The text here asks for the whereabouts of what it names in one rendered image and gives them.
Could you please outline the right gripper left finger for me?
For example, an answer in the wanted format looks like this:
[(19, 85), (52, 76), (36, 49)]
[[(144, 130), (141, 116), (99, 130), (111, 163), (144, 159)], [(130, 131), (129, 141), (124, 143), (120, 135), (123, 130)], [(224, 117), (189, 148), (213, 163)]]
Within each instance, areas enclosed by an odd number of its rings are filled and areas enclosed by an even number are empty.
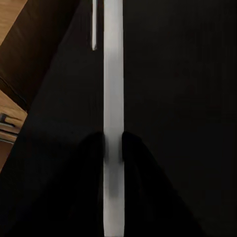
[(86, 136), (5, 237), (94, 237), (102, 151)]

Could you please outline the pen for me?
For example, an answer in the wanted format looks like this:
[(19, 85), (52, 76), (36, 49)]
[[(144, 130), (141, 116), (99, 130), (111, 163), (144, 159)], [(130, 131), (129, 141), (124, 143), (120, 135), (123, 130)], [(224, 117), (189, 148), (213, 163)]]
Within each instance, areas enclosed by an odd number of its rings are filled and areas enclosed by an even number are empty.
[[(97, 49), (93, 0), (92, 49)], [(104, 0), (104, 237), (124, 237), (123, 0)]]

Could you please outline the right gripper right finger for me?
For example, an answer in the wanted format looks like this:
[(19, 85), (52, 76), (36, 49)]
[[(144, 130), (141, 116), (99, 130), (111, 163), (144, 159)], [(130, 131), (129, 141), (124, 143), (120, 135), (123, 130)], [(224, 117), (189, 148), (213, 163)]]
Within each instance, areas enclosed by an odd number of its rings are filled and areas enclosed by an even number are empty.
[[(143, 217), (137, 165), (154, 220)], [(143, 140), (124, 133), (127, 237), (207, 237)]]

